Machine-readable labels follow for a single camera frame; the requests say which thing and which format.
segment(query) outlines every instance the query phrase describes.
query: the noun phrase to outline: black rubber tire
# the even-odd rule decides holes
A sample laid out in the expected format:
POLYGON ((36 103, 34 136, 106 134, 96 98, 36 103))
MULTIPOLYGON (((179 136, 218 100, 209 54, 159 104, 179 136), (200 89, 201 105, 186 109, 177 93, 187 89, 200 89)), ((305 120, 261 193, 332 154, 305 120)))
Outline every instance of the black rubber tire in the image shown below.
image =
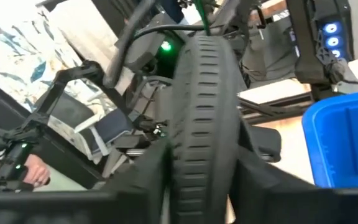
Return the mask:
POLYGON ((229 42, 196 36, 173 81, 171 223, 225 222, 237 159, 240 71, 229 42))

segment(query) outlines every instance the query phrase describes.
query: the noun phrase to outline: black panel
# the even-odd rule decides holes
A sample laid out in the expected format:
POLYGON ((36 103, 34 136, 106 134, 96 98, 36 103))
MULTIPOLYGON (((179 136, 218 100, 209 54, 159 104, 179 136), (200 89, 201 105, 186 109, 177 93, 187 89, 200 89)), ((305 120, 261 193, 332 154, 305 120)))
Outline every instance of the black panel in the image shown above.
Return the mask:
MULTIPOLYGON (((16 128, 29 115, 25 108, 0 89, 0 128, 16 128)), ((40 145, 42 149, 35 154, 83 187, 90 189, 101 178, 96 166, 52 129, 46 130, 40 145)))

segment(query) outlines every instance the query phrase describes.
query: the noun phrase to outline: green led light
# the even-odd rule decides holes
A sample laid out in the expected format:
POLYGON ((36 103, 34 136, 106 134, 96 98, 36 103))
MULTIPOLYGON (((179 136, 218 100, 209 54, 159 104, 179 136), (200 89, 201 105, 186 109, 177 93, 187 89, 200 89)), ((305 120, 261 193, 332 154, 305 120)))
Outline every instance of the green led light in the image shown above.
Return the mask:
POLYGON ((162 44, 161 44, 161 48, 162 48, 162 50, 169 51, 169 50, 172 49, 172 46, 171 46, 171 44, 168 43, 167 41, 164 41, 164 42, 162 42, 162 44))

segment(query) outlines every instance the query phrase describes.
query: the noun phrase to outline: blue container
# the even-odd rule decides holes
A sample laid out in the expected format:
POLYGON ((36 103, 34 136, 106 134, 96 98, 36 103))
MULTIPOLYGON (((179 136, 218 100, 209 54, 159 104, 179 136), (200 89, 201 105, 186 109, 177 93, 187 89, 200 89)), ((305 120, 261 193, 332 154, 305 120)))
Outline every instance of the blue container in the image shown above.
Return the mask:
POLYGON ((317 102, 302 123, 314 183, 358 187, 358 93, 317 102))

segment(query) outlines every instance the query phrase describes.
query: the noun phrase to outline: blue led light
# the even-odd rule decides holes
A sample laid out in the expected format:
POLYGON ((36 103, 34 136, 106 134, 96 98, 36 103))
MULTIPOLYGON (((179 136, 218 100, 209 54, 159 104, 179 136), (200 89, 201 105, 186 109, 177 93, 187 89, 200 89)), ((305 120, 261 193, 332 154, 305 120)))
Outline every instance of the blue led light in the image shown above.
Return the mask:
POLYGON ((324 35, 336 35, 342 31, 342 25, 340 22, 328 23, 323 27, 324 35))
POLYGON ((328 37, 326 39, 326 47, 328 49, 338 48, 338 47, 342 46, 343 44, 344 44, 344 41, 343 41, 342 37, 340 37, 340 36, 328 37))
POLYGON ((336 58, 340 58, 342 53, 340 50, 333 50, 332 53, 335 55, 336 58))

